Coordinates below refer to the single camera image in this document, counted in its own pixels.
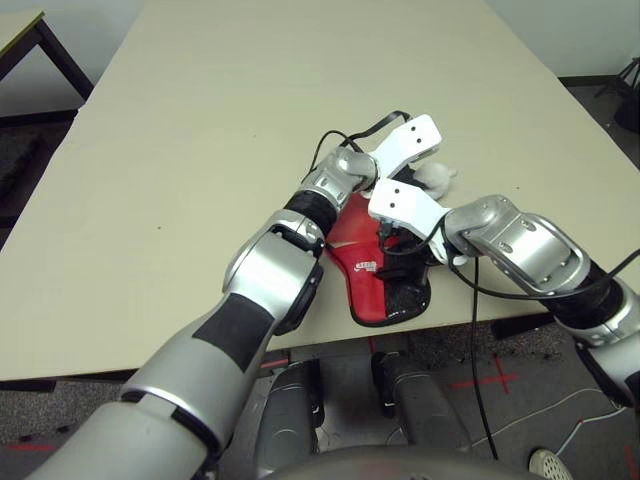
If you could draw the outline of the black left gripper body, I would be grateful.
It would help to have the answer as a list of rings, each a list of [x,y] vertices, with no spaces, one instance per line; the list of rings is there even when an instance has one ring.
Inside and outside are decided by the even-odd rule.
[[[392,179],[405,184],[423,184],[423,181],[417,177],[417,171],[410,164],[400,169]]]

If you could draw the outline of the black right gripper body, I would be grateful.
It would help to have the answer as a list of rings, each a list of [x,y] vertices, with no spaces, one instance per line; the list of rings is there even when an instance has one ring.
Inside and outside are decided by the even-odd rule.
[[[430,253],[422,241],[409,230],[381,222],[378,228],[378,247],[386,257],[415,260],[428,264]]]

